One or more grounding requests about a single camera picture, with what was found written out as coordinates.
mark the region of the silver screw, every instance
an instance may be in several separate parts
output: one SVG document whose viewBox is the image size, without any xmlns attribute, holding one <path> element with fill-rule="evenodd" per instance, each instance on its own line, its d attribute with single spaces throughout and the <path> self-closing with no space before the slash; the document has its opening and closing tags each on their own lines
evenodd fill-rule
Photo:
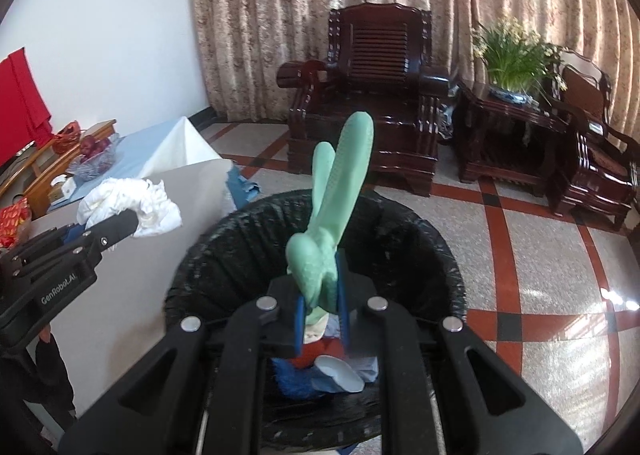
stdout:
<svg viewBox="0 0 640 455">
<path fill-rule="evenodd" d="M 273 310 L 278 305 L 278 301 L 273 296 L 261 296 L 256 300 L 255 305 L 260 310 Z"/>
<path fill-rule="evenodd" d="M 180 328 L 185 332 L 196 332 L 200 328 L 200 318 L 197 316 L 187 316 L 180 322 Z"/>
<path fill-rule="evenodd" d="M 460 332 L 462 330 L 462 320 L 455 316 L 447 316 L 442 320 L 442 326 L 449 332 Z"/>
<path fill-rule="evenodd" d="M 382 296 L 372 296 L 367 300 L 367 305 L 371 310 L 386 310 L 389 307 L 389 302 Z"/>
</svg>

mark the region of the potted plant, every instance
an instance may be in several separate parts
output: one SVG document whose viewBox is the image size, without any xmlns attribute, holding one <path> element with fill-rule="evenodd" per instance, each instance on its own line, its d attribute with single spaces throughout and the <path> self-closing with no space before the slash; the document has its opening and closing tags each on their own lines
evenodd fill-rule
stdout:
<svg viewBox="0 0 640 455">
<path fill-rule="evenodd" d="M 541 91 L 544 77 L 552 77 L 562 90 L 566 84 L 555 74 L 562 47 L 541 41 L 540 34 L 526 29 L 517 18 L 502 18 L 493 25 L 472 30 L 474 57 L 486 65 L 491 91 L 497 98 L 531 103 Z"/>
</svg>

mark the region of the black trash bag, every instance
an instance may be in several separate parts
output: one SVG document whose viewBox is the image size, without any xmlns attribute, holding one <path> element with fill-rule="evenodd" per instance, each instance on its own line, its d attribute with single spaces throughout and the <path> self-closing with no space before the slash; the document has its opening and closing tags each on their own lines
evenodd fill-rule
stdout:
<svg viewBox="0 0 640 455">
<path fill-rule="evenodd" d="M 206 321 L 226 318 L 263 295 L 272 278 L 286 274 L 287 241 L 306 229 L 310 215 L 310 190 L 292 191 L 249 204 L 201 235 L 167 293 L 166 326 L 188 315 Z M 465 289 L 449 246 L 409 208 L 375 192 L 360 195 L 340 247 L 350 271 L 371 278 L 379 295 L 414 316 L 433 321 L 465 317 Z M 298 453 L 348 446 L 377 435 L 377 382 L 360 393 L 292 401 L 280 394 L 268 363 L 264 446 Z"/>
</svg>

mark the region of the chair seat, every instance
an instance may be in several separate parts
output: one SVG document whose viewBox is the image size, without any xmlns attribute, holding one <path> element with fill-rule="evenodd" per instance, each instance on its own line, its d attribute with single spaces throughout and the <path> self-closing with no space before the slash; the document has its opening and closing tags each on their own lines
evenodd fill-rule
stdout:
<svg viewBox="0 0 640 455">
<path fill-rule="evenodd" d="M 595 164 L 597 164 L 601 168 L 604 168 L 604 170 L 607 170 L 607 172 L 610 174 L 622 178 L 628 177 L 629 174 L 625 166 L 620 164 L 615 159 L 609 157 L 609 155 L 607 155 L 597 146 L 591 143 L 589 143 L 587 146 L 589 147 L 591 158 L 593 159 L 593 162 L 595 162 Z"/>
<path fill-rule="evenodd" d="M 418 114 L 418 97 L 406 98 L 378 93 L 333 92 L 322 99 L 318 116 L 346 119 L 356 111 L 369 112 L 377 123 L 393 122 L 396 125 L 415 126 Z"/>
</svg>

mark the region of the green glove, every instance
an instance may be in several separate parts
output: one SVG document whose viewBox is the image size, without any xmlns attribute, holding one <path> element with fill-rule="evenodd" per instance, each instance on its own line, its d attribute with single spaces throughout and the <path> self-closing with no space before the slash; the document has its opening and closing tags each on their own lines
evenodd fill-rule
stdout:
<svg viewBox="0 0 640 455">
<path fill-rule="evenodd" d="M 336 152 L 327 142 L 314 151 L 311 219 L 286 248 L 289 273 L 305 298 L 308 325 L 327 312 L 337 313 L 335 252 L 367 175 L 372 146 L 373 120 L 367 112 L 355 112 L 342 128 Z"/>
</svg>

